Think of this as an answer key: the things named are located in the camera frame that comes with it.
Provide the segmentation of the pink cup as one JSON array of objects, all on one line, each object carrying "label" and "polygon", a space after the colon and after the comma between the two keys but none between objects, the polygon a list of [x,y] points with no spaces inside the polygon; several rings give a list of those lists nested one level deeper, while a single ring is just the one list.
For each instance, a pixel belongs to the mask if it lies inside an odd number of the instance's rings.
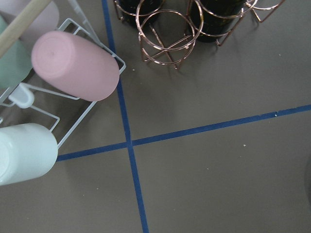
[{"label": "pink cup", "polygon": [[36,74],[55,88],[87,101],[100,101],[116,89],[116,59],[98,45],[68,32],[42,35],[32,49]]}]

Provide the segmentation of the dark wine bottle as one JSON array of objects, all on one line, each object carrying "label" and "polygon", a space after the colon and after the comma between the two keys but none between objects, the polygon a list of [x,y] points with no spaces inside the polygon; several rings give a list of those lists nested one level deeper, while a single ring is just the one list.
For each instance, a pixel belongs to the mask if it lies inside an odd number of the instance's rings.
[{"label": "dark wine bottle", "polygon": [[240,20],[237,15],[246,6],[245,0],[199,0],[200,6],[190,0],[188,13],[195,31],[202,25],[198,41],[211,43],[223,36]]},{"label": "dark wine bottle", "polygon": [[138,13],[142,17],[159,10],[164,2],[164,0],[120,0],[119,8],[129,16],[135,17]]}]

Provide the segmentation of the mint white cup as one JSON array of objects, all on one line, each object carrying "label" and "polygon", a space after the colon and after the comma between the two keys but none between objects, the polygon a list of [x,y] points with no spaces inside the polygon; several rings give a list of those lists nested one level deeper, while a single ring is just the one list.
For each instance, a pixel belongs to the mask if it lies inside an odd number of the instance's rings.
[{"label": "mint white cup", "polygon": [[35,179],[51,170],[57,141],[46,127],[26,123],[0,129],[0,184]]}]

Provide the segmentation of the green cup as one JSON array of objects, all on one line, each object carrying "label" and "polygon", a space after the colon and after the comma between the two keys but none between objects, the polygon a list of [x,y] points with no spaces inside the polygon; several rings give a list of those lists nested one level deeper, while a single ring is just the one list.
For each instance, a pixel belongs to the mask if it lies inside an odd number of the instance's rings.
[{"label": "green cup", "polygon": [[22,82],[32,69],[31,57],[19,40],[0,59],[0,88]]}]

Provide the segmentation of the wooden rod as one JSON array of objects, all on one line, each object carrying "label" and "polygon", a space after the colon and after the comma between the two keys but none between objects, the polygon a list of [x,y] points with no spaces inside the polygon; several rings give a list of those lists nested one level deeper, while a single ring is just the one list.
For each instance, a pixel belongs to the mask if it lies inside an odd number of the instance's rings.
[{"label": "wooden rod", "polygon": [[50,2],[51,0],[31,0],[26,5],[20,14],[0,34],[0,57],[14,45]]}]

